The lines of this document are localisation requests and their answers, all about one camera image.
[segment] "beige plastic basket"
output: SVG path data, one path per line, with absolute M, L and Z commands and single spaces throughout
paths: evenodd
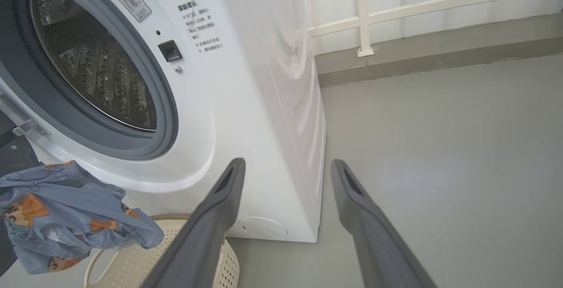
M 86 269 L 84 288 L 139 288 L 141 286 L 153 266 L 186 223 L 189 215 L 167 214 L 152 216 L 152 218 L 165 233 L 161 244 L 149 250 L 133 245 L 116 252 L 100 280 L 95 284 L 90 284 L 94 265 L 103 252 L 107 252 L 106 250 L 98 251 Z M 213 288 L 236 288 L 238 281 L 239 260 L 229 242 L 225 240 L 221 246 Z

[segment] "white railing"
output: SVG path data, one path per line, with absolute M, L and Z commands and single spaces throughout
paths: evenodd
M 351 28 L 360 28 L 360 49 L 358 57 L 373 55 L 373 49 L 369 45 L 369 26 L 370 24 L 381 23 L 390 20 L 406 18 L 423 13 L 452 9 L 460 6 L 480 4 L 483 2 L 496 0 L 430 0 L 418 2 L 412 0 L 412 4 L 396 7 L 394 9 L 383 10 L 375 13 L 368 12 L 368 0 L 358 0 L 358 16 L 336 22 L 326 23 L 308 29 L 311 37 L 326 35 Z

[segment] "cartoon print clothing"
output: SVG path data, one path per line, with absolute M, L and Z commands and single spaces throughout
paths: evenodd
M 74 161 L 14 172 L 0 188 L 0 217 L 29 274 L 66 270 L 92 248 L 154 248 L 164 237 L 147 214 L 121 202 L 125 190 Z

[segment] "washing machine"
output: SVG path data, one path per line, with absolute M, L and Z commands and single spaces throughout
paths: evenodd
M 227 236 L 316 242 L 326 121 L 303 0 L 0 0 L 0 108 L 147 214 L 247 163 Z

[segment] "gray floor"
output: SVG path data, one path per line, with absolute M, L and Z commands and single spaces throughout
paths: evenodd
M 439 287 L 563 282 L 563 56 L 322 90 L 318 243 L 230 238 L 240 288 L 363 287 L 328 166 L 342 158 Z

